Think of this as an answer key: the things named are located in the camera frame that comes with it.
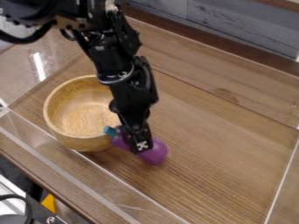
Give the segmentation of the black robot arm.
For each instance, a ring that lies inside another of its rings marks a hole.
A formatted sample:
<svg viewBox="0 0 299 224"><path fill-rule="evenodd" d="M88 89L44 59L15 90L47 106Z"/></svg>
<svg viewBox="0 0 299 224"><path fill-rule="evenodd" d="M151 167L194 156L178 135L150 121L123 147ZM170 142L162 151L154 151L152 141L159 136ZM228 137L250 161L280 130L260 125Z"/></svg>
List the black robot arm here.
<svg viewBox="0 0 299 224"><path fill-rule="evenodd" d="M142 154L155 147L148 116L159 101L151 64L138 54L140 34L127 21L122 0L0 0L0 15L13 25L33 28L27 37L0 30L0 40L25 45L56 28L94 62L99 82L112 90L128 149Z"/></svg>

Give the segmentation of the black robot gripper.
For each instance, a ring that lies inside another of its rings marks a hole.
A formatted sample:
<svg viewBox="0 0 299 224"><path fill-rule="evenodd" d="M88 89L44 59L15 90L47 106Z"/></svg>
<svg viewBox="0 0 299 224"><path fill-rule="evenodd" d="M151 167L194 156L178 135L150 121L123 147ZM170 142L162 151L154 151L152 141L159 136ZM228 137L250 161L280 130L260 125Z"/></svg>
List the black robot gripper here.
<svg viewBox="0 0 299 224"><path fill-rule="evenodd" d="M118 114L126 125L123 138L130 150L142 154L154 148L154 137L147 123L150 108L159 101L155 76L144 56L136 56L131 76L111 86L114 100L110 110Z"/></svg>

